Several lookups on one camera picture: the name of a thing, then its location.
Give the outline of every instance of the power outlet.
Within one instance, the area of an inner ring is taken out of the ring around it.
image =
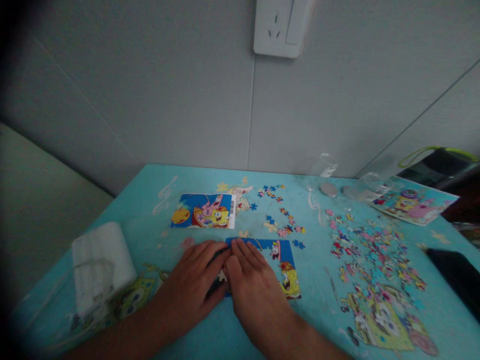
[[[315,0],[257,0],[253,51],[298,58]]]
[[[268,37],[278,39],[280,37],[280,12],[274,11],[271,16],[271,25],[268,28]]]

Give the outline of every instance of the patrick star character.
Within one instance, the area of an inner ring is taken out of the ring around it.
[[[253,186],[249,186],[249,187],[232,187],[230,189],[228,189],[228,191],[226,192],[227,194],[232,194],[232,195],[235,195],[236,196],[236,199],[237,201],[243,197],[243,195],[245,194],[248,194],[249,192],[252,191],[254,187]]]
[[[214,211],[220,207],[223,197],[223,195],[218,195],[213,204],[210,204],[210,201],[207,201],[206,204],[201,207],[202,210],[201,214],[198,216],[198,220],[200,220],[202,224],[205,224],[209,218],[211,219]]]
[[[271,258],[273,260],[278,259],[280,256],[280,242],[274,241],[271,245]]]
[[[425,217],[426,214],[428,214],[432,210],[435,210],[435,208],[432,207],[432,203],[434,201],[435,199],[428,199],[428,200],[422,201],[406,214],[411,218],[417,218],[417,219],[423,218]]]

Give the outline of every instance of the printed label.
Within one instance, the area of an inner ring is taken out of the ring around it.
[[[376,200],[381,196],[382,194],[377,194],[376,192],[373,192],[367,189],[367,190],[363,190],[358,195],[358,201],[372,202],[373,200]]]
[[[334,173],[335,169],[332,169],[332,168],[326,168],[325,170],[323,170],[320,174],[320,177],[321,178],[329,178],[332,176],[332,174]]]

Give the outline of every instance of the glass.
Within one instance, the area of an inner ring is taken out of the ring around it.
[[[388,193],[393,186],[390,177],[368,172],[352,186],[344,186],[342,194],[335,199],[335,205],[341,210],[350,212],[356,202],[372,202]]]
[[[334,171],[339,166],[339,162],[335,158],[335,156],[330,155],[329,153],[322,153],[318,161],[311,167],[308,181],[307,181],[307,188],[309,191],[321,191],[320,187],[324,183],[328,183],[327,179],[332,176]],[[331,196],[329,193],[325,193],[322,191],[324,195]]]

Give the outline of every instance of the wall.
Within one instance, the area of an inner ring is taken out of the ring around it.
[[[16,303],[113,198],[2,123],[0,177],[1,266]]]
[[[318,0],[297,60],[253,55],[253,23],[252,1],[48,2],[8,123],[113,194],[145,163],[302,173],[326,151],[354,177],[421,144],[480,154],[477,1]]]

